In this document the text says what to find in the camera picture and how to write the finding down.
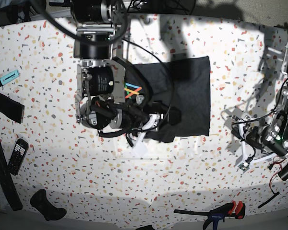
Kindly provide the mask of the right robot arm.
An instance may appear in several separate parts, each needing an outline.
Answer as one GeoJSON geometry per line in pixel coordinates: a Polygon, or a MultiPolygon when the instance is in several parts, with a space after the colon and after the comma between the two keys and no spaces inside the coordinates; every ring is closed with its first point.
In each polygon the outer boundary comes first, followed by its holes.
{"type": "Polygon", "coordinates": [[[102,138],[125,136],[132,152],[144,154],[143,139],[165,125],[176,125],[181,113],[171,105],[152,102],[148,82],[132,64],[119,58],[115,47],[128,29],[127,10],[121,0],[73,0],[76,23],[74,57],[77,66],[76,121],[98,131],[102,138]],[[132,74],[138,87],[132,90],[115,81],[111,62],[132,74]],[[124,86],[124,102],[116,102],[115,87],[124,86]]]}

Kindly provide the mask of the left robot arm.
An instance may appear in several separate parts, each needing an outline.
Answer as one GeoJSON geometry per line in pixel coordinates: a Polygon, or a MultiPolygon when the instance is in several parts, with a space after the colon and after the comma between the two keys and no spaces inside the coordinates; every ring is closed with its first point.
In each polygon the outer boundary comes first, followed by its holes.
{"type": "Polygon", "coordinates": [[[269,113],[270,123],[265,117],[252,118],[248,114],[242,117],[232,116],[232,134],[242,142],[242,158],[237,167],[243,171],[251,165],[273,159],[288,157],[288,42],[285,48],[281,74],[286,77],[276,105],[269,113]]]}

